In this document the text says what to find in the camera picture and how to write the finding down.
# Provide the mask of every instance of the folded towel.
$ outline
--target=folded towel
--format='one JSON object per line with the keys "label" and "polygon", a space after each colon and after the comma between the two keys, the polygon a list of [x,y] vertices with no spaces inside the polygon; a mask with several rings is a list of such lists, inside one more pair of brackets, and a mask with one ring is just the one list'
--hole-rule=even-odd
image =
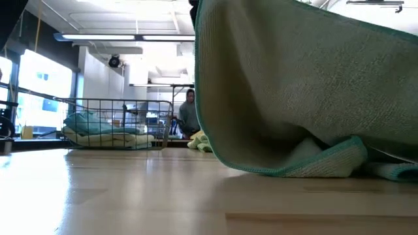
{"label": "folded towel", "polygon": [[411,180],[415,164],[360,166],[380,160],[363,143],[418,146],[417,55],[416,36],[298,1],[201,0],[199,121],[239,170]]}

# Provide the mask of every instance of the metal wire cart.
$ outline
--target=metal wire cart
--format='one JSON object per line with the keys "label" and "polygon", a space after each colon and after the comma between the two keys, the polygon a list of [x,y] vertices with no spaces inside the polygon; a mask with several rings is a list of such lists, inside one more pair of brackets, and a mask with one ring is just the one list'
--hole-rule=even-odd
{"label": "metal wire cart", "polygon": [[63,112],[61,132],[74,147],[165,148],[172,103],[123,99],[55,98]]}

